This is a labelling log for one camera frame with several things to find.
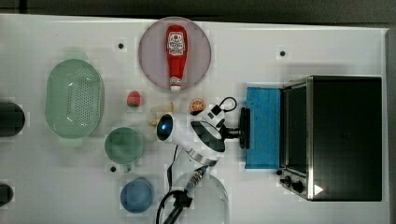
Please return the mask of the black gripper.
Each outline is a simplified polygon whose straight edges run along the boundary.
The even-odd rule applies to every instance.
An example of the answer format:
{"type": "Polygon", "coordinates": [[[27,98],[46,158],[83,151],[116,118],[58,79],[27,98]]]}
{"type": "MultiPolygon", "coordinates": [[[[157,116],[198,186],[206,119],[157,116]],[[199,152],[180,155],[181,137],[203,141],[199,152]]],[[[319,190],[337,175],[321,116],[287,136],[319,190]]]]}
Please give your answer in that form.
{"type": "Polygon", "coordinates": [[[240,136],[239,128],[227,128],[225,125],[222,125],[219,131],[223,139],[235,139],[240,136]]]}

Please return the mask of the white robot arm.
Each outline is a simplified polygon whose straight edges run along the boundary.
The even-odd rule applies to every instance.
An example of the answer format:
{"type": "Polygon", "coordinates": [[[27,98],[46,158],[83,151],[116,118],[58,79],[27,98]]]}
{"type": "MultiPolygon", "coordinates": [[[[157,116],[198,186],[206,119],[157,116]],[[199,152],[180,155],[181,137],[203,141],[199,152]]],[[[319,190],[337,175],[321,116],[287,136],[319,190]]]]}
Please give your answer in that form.
{"type": "Polygon", "coordinates": [[[224,155],[226,139],[242,137],[242,129],[227,128],[225,114],[233,111],[210,105],[197,115],[168,112],[156,125],[157,138],[180,147],[168,168],[169,191],[163,197],[156,224],[176,224],[192,206],[193,191],[224,155]]]}

